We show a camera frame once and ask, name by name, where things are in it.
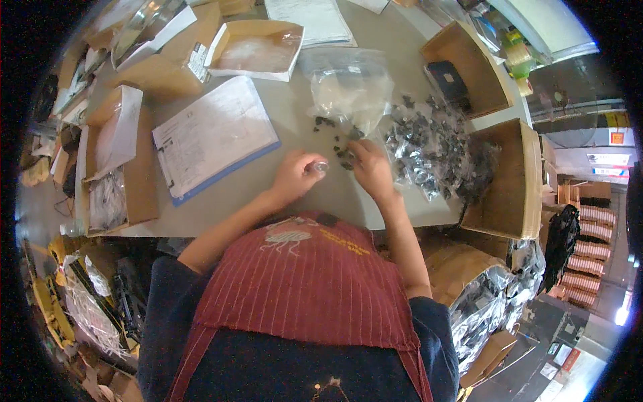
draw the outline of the box label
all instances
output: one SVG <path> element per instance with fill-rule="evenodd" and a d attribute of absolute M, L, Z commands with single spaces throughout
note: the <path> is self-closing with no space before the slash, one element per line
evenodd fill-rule
<path fill-rule="evenodd" d="M 205 82 L 208 76 L 208 68 L 203 65 L 207 54 L 208 48 L 197 42 L 190 55 L 190 61 L 188 62 L 188 68 L 201 82 Z"/>
<path fill-rule="evenodd" d="M 629 154 L 587 154 L 587 160 L 596 165 L 627 166 Z"/>

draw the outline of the table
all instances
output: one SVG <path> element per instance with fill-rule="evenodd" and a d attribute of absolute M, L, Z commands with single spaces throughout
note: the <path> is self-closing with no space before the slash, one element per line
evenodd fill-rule
<path fill-rule="evenodd" d="M 390 3 L 381 15 L 377 15 L 346 0 L 338 0 L 338 5 L 359 47 L 383 50 L 386 53 L 389 74 L 395 82 L 395 92 L 424 99 L 428 94 L 429 84 L 422 72 L 423 59 L 419 49 L 440 30 L 440 26 L 415 7 L 401 8 Z M 257 8 L 253 13 L 254 15 L 245 17 L 266 18 L 263 7 Z M 96 107 L 109 90 L 102 87 L 101 83 L 113 75 L 114 71 L 109 66 L 101 70 L 88 111 Z M 211 91 L 229 78 L 211 78 L 203 93 Z M 509 84 L 515 92 L 515 99 L 519 100 L 515 83 L 508 75 L 502 79 L 511 81 Z M 331 127 L 320 126 L 320 132 L 312 131 L 315 127 L 314 118 L 307 115 L 308 108 L 312 106 L 310 83 L 301 69 L 295 67 L 290 82 L 261 79 L 253 81 L 282 146 L 229 174 L 177 208 L 172 205 L 158 160 L 155 160 L 159 219 L 120 230 L 113 235 L 195 237 L 250 202 L 259 192 L 267 190 L 284 154 L 299 148 L 326 156 L 330 169 L 323 180 L 284 211 L 284 214 L 324 210 L 371 230 L 384 228 L 384 221 L 376 204 L 355 181 L 352 173 L 340 167 L 332 149 L 336 144 L 334 136 L 340 134 L 339 129 L 335 131 Z M 151 107 L 155 126 L 158 126 L 199 97 L 200 95 L 169 104 L 155 104 L 153 99 L 146 96 L 143 102 Z M 526 120 L 528 113 L 520 101 L 517 103 L 518 105 L 504 111 L 473 120 L 469 129 L 482 129 L 516 117 Z M 416 188 L 402 189 L 402 193 L 414 226 L 455 224 L 460 218 L 462 204 L 459 200 L 445 201 L 438 197 L 427 203 Z"/>

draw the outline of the paper document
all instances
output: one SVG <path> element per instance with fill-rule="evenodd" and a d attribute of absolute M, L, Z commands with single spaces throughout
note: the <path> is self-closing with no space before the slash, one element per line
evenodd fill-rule
<path fill-rule="evenodd" d="M 302 49 L 353 41 L 353 34 L 335 0 L 266 0 L 268 18 L 303 26 Z"/>
<path fill-rule="evenodd" d="M 221 84 L 152 131 L 172 197 L 278 143 L 252 80 Z"/>
<path fill-rule="evenodd" d="M 367 10 L 373 11 L 375 14 L 382 14 L 384 7 L 388 5 L 388 0 L 349 0 L 358 6 L 362 6 Z"/>

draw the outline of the white sign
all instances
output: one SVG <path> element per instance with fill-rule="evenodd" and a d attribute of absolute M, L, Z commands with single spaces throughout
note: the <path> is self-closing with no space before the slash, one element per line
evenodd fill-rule
<path fill-rule="evenodd" d="M 587 154 L 587 160 L 596 165 L 627 166 L 629 154 Z"/>

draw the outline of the small black component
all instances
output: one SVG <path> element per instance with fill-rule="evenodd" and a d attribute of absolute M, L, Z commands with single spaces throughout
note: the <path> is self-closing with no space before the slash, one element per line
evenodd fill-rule
<path fill-rule="evenodd" d="M 404 106 L 409 109 L 415 109 L 415 102 L 411 100 L 411 97 L 408 95 L 402 95 L 402 100 L 404 101 Z"/>

